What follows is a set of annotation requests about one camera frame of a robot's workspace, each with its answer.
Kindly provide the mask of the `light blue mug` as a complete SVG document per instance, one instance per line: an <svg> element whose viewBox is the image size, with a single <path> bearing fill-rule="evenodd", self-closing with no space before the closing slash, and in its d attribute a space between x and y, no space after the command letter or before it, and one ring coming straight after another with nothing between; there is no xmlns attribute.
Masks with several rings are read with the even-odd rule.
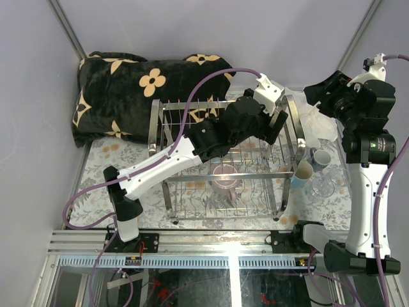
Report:
<svg viewBox="0 0 409 307"><path fill-rule="evenodd" d="M300 161L296 172L294 172L291 178L290 186L292 188L303 187L306 185L306 183L308 183L313 174L314 170L312 165L308 161Z"/></svg>

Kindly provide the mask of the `grey textured coffee mug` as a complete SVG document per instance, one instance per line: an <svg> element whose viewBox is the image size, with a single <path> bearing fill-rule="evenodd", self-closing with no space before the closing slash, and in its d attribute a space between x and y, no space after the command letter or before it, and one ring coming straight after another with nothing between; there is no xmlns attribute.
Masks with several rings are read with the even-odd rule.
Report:
<svg viewBox="0 0 409 307"><path fill-rule="evenodd" d="M331 162L330 154L324 150L311 148L310 156L314 172L323 171Z"/></svg>

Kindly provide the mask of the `clear glass tumbler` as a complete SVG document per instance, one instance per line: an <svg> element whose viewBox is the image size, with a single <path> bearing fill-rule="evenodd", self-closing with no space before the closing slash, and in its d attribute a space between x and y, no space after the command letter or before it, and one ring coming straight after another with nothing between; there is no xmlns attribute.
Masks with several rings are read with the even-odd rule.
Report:
<svg viewBox="0 0 409 307"><path fill-rule="evenodd" d="M312 203L331 197L335 192L335 185L327 175L317 175L306 189L306 196Z"/></svg>
<svg viewBox="0 0 409 307"><path fill-rule="evenodd" d="M335 188L340 189L348 185L348 170L342 166L333 168L328 173Z"/></svg>

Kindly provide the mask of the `olive beige mug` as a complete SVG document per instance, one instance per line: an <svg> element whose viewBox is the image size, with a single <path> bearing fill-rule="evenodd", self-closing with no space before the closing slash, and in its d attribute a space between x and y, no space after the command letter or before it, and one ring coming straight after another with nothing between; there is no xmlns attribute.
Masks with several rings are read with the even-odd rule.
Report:
<svg viewBox="0 0 409 307"><path fill-rule="evenodd" d="M276 125L277 121L279 120L279 117L281 115L281 111L282 111L281 107L276 107L275 110L273 111L272 117L271 117L271 120L270 120L270 123L269 123L269 127L271 129L275 129L275 125Z"/></svg>

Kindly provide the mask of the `clear glass tumbler front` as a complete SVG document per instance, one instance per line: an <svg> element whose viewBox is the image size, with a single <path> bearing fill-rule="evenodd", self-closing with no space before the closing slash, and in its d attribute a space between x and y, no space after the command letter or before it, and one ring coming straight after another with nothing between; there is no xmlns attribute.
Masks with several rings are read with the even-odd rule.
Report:
<svg viewBox="0 0 409 307"><path fill-rule="evenodd" d="M342 166L333 168L328 173L335 188L340 189L348 185L348 170Z"/></svg>

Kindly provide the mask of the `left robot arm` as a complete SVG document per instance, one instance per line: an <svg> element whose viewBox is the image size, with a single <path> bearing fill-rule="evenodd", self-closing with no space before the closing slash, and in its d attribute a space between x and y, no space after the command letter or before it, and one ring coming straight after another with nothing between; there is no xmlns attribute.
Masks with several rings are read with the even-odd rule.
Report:
<svg viewBox="0 0 409 307"><path fill-rule="evenodd" d="M139 198L170 176L227 155L249 137L274 144L287 114L281 108L283 94L257 89L228 104L218 117L205 118L191 128L180 127L174 143L128 169L104 169L107 190L116 214L118 245L126 252L140 244L138 217L143 213Z"/></svg>

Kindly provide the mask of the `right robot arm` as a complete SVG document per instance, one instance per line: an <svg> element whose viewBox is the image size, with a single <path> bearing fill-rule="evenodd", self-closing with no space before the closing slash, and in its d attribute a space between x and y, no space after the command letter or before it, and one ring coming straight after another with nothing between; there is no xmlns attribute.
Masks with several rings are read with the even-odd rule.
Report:
<svg viewBox="0 0 409 307"><path fill-rule="evenodd" d="M351 219L346 241L322 223L300 221L291 244L298 252L314 247L328 272L381 276L399 274L387 235L387 185L397 161L396 140L385 129L396 102L396 89L384 77L356 78L335 71L304 88L307 103L344 127L342 148L351 184Z"/></svg>

